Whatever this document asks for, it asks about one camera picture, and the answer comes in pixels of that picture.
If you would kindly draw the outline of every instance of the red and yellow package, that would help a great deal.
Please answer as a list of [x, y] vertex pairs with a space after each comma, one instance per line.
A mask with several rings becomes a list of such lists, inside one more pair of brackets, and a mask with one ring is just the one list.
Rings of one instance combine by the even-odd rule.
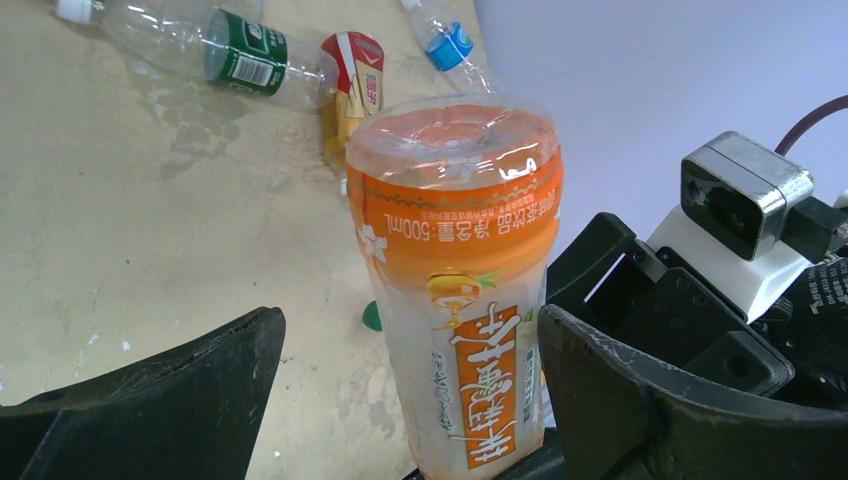
[[335, 98], [321, 112], [324, 129], [324, 159], [343, 172], [345, 145], [363, 120], [383, 108], [383, 48], [359, 32], [341, 32], [328, 38], [321, 48], [339, 65]]

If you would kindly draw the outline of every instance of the black plastic part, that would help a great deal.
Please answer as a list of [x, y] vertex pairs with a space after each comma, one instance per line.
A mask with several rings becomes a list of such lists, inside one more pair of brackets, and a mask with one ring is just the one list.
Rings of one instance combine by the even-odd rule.
[[848, 410], [848, 259], [808, 268], [784, 293], [791, 316], [767, 323], [767, 337], [795, 364], [781, 398]]
[[547, 301], [587, 320], [593, 317], [584, 299], [636, 240], [611, 213], [599, 213], [562, 255], [548, 267]]
[[726, 332], [683, 369], [736, 390], [772, 395], [792, 379], [795, 368], [758, 339], [740, 330]]
[[548, 270], [548, 302], [612, 338], [733, 388], [769, 395], [792, 379], [792, 364], [723, 296], [673, 250], [657, 253], [614, 215], [599, 214]]
[[0, 478], [242, 479], [285, 319], [259, 308], [189, 343], [0, 408]]
[[[424, 476], [416, 470], [403, 477], [403, 480], [424, 480]], [[542, 448], [495, 477], [495, 480], [569, 480], [556, 430], [545, 430]]]
[[572, 480], [846, 477], [845, 413], [704, 380], [557, 306], [542, 308], [539, 329]]
[[808, 197], [789, 210], [781, 240], [812, 263], [848, 244], [848, 214]]

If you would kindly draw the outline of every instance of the clear plastic bottle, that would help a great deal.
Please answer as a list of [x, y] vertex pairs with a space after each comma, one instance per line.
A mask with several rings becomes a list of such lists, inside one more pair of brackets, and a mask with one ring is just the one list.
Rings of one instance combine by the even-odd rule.
[[401, 0], [401, 4], [410, 14], [415, 41], [457, 90], [503, 91], [462, 23], [439, 0]]
[[347, 164], [412, 457], [428, 480], [495, 478], [543, 440], [553, 121], [503, 94], [398, 104], [360, 124]]
[[329, 103], [339, 69], [315, 45], [199, 1], [57, 0], [60, 18], [98, 25], [164, 70], [268, 96], [300, 111]]

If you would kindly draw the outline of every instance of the black cable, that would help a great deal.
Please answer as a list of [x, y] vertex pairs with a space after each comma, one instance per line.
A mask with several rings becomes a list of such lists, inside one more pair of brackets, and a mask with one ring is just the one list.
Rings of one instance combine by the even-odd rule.
[[813, 110], [808, 113], [806, 117], [802, 118], [800, 122], [796, 123], [792, 130], [789, 130], [789, 133], [783, 137], [783, 140], [780, 141], [780, 144], [777, 148], [774, 149], [775, 153], [778, 155], [785, 156], [789, 149], [792, 148], [792, 145], [795, 145], [795, 142], [801, 138], [801, 135], [807, 133], [807, 130], [813, 128], [813, 126], [825, 118], [833, 115], [834, 113], [840, 110], [848, 109], [848, 95], [843, 97], [835, 98], [819, 108]]

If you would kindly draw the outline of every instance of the white bottle cap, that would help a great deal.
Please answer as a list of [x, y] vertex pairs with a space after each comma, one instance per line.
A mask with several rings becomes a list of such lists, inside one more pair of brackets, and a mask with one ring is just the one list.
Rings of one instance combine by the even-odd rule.
[[88, 25], [93, 9], [91, 0], [56, 0], [56, 15], [69, 22]]
[[400, 3], [403, 5], [403, 8], [412, 10], [413, 8], [421, 5], [421, 0], [400, 0]]

